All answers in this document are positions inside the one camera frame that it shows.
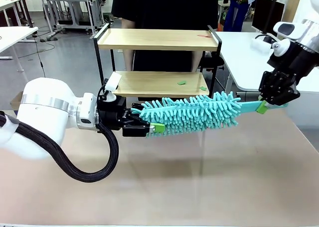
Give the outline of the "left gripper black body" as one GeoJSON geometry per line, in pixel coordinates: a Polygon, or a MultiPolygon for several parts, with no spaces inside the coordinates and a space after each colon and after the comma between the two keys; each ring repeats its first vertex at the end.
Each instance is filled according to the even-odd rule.
{"type": "Polygon", "coordinates": [[[102,126],[116,131],[122,128],[134,129],[134,121],[129,118],[127,110],[126,97],[116,96],[115,101],[107,102],[99,96],[97,100],[98,131],[102,131],[102,126]]]}

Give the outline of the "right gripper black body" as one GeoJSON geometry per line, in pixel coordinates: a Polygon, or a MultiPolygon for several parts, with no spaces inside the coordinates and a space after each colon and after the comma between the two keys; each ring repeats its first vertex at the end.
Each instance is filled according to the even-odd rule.
{"type": "Polygon", "coordinates": [[[319,54],[297,42],[275,43],[268,64],[274,68],[273,71],[294,75],[298,84],[319,65],[319,54]]]}

